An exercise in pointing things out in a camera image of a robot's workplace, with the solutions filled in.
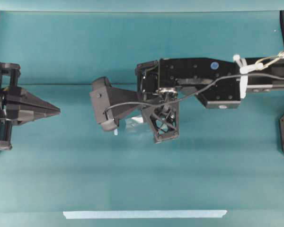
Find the white tape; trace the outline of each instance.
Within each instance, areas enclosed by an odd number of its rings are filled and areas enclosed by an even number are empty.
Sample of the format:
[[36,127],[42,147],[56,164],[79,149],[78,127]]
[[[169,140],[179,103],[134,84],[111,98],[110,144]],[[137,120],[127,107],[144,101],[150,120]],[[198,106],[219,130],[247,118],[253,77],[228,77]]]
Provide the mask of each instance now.
[[66,219],[222,218],[227,210],[116,210],[64,211]]

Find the black robot end effector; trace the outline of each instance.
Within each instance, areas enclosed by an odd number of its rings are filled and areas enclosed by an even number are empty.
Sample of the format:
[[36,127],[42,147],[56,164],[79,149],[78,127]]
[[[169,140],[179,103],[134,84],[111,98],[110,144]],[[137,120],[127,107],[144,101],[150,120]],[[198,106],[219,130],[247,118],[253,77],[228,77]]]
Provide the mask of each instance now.
[[[9,77],[9,85],[2,87],[2,77]],[[58,115],[60,109],[18,87],[20,65],[0,62],[0,150],[12,148],[12,127],[40,118]]]

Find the teal backdrop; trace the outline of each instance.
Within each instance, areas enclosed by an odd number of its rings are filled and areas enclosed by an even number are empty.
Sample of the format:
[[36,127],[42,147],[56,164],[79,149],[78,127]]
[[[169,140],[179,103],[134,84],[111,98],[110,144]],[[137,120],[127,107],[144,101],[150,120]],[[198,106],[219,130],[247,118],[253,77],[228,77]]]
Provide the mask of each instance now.
[[[180,104],[180,137],[119,135],[96,124],[90,83],[135,90],[137,63],[160,57],[267,56],[283,49],[279,12],[0,13],[0,61],[61,108],[14,127],[0,152],[0,227],[284,226],[284,92],[236,110]],[[227,210],[223,218],[67,220],[72,210]]]

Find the black mechanical fixture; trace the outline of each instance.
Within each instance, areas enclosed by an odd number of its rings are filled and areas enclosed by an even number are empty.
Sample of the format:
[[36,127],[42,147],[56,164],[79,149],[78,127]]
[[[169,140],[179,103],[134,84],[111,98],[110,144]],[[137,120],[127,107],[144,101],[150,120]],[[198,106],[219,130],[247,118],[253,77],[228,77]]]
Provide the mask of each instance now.
[[[284,11],[280,15],[284,37]],[[237,55],[234,60],[160,59],[138,64],[137,91],[115,88],[106,77],[98,78],[90,92],[96,121],[111,131],[139,109],[159,143],[179,136],[179,101],[188,97],[196,96],[205,108],[233,109],[247,92],[284,90],[284,52],[267,58]],[[280,129],[284,150],[284,116]]]
[[[2,86],[2,77],[10,77],[9,86]],[[60,113],[56,106],[18,87],[20,66],[0,63],[0,150],[10,150],[13,126],[22,125],[44,117]]]

